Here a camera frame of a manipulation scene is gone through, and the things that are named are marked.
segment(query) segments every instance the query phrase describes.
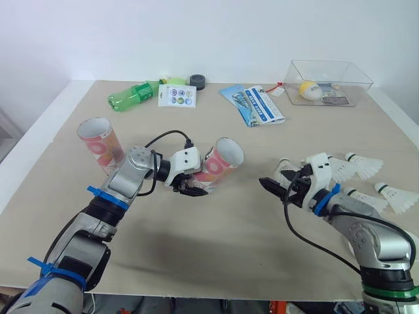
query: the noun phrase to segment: paper cup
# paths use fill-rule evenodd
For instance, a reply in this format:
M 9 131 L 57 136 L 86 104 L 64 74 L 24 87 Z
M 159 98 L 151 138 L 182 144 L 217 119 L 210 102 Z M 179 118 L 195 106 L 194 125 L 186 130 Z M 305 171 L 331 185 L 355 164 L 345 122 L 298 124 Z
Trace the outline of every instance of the paper cup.
M 123 162 L 125 153 L 108 119 L 91 118 L 82 122 L 77 135 L 107 175 Z
M 239 144 L 228 137 L 222 137 L 206 154 L 202 171 L 194 173 L 188 180 L 188 185 L 211 193 L 226 175 L 243 162 L 244 152 Z

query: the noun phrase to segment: green plastic bottle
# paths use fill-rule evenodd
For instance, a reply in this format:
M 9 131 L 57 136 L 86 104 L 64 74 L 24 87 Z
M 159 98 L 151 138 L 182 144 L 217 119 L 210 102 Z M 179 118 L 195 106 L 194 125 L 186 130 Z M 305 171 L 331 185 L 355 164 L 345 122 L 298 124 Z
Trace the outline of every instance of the green plastic bottle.
M 143 83 L 131 86 L 127 90 L 110 95 L 107 102 L 113 110 L 125 111 L 157 95 L 158 85 L 160 84 L 163 84 L 162 80 L 146 80 Z

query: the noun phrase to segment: green ring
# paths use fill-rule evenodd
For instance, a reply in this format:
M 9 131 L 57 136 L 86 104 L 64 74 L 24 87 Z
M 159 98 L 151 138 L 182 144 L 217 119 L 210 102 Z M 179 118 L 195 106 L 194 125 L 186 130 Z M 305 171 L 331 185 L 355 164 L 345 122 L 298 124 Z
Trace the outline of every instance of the green ring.
M 390 291 L 382 290 L 377 288 L 371 288 L 366 285 L 362 285 L 365 292 L 375 294 L 376 296 L 385 296 L 387 298 L 399 298 L 399 299 L 410 299 L 414 298 L 419 294 L 419 286 L 414 287 L 412 290 L 408 291 Z

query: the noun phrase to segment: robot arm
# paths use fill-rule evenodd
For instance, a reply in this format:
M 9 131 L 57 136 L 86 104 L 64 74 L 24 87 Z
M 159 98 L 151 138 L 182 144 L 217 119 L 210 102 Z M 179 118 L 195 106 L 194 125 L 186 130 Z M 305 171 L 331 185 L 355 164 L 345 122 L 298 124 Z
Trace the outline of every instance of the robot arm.
M 51 244 L 45 259 L 29 261 L 41 267 L 41 276 L 17 301 L 8 306 L 10 314 L 79 314 L 83 292 L 100 281 L 111 250 L 117 225 L 139 194 L 143 180 L 153 178 L 175 192 L 190 194 L 185 179 L 200 171 L 199 150 L 192 146 L 164 160 L 161 154 L 145 147 L 126 153 L 122 166 L 100 188 L 88 187 L 94 194 L 89 205 L 70 220 Z M 194 195 L 202 195 L 193 190 Z
M 291 187 L 270 178 L 259 181 L 282 201 L 323 217 L 348 239 L 360 265 L 357 272 L 368 313 L 419 313 L 419 288 L 410 276 L 416 251 L 410 236 L 381 218 L 373 207 L 340 193 L 338 184 L 329 191 L 331 168 L 324 153 L 307 158 L 300 171 L 282 174 L 292 181 Z

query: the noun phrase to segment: yellow ball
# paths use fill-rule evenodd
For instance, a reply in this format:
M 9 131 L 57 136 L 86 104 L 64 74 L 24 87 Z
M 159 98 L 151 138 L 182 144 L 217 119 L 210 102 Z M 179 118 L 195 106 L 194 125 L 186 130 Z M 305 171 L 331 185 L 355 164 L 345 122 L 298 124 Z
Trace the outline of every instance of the yellow ball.
M 316 82 L 304 82 L 300 85 L 299 94 L 307 100 L 318 100 L 323 92 Z

